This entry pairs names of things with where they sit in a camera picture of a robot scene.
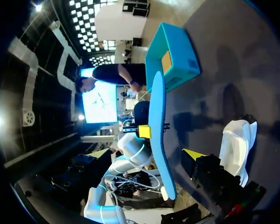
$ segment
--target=black table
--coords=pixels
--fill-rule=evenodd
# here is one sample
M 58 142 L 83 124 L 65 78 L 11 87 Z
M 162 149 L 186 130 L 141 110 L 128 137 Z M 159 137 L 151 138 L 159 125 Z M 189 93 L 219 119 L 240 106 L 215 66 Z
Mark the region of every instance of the black table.
M 167 94 L 164 134 L 174 180 L 213 214 L 180 165 L 182 148 L 219 156 L 224 126 L 242 114 L 258 122 L 248 156 L 249 181 L 267 189 L 257 209 L 280 199 L 280 43 L 265 19 L 242 0 L 206 0 L 184 28 L 202 73 Z

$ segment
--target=man's arm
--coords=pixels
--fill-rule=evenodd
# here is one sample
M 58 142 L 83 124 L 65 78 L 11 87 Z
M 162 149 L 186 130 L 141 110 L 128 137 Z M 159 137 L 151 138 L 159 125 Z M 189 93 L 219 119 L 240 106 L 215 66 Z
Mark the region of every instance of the man's arm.
M 133 80 L 130 73 L 126 70 L 125 67 L 123 67 L 121 64 L 118 64 L 118 73 L 121 77 L 123 77 L 127 83 L 130 84 L 130 82 Z M 130 84 L 131 89 L 135 91 L 141 91 L 142 87 L 138 83 Z
M 118 73 L 126 80 L 127 83 L 130 83 L 133 80 L 130 73 L 121 64 L 118 64 Z

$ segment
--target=screen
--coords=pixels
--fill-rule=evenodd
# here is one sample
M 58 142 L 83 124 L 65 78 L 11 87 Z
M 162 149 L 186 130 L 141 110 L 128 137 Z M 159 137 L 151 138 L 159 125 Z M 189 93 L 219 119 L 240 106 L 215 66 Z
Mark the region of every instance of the screen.
M 82 77 L 91 77 L 94 68 L 81 70 Z M 87 123 L 117 122 L 116 85 L 97 81 L 95 88 L 82 94 Z

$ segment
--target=yellow tape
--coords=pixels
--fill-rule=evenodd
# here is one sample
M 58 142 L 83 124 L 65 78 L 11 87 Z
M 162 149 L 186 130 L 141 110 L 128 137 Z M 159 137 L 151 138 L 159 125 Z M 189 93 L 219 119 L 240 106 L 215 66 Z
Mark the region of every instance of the yellow tape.
M 191 151 L 189 149 L 186 149 L 186 148 L 183 148 L 183 150 L 188 153 L 195 161 L 198 157 L 200 156 L 205 156 L 204 154 L 201 154 L 201 153 L 197 153 L 197 152 L 194 152 L 194 151 Z

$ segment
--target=yellow label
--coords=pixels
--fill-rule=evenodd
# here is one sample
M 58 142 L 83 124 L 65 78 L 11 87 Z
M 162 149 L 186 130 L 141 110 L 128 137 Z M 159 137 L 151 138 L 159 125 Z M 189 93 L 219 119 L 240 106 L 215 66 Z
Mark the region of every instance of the yellow label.
M 162 67 L 163 67 L 163 74 L 172 67 L 172 61 L 169 50 L 166 52 L 166 54 L 162 58 Z
M 138 130 L 140 138 L 151 138 L 150 127 L 148 125 L 139 125 Z

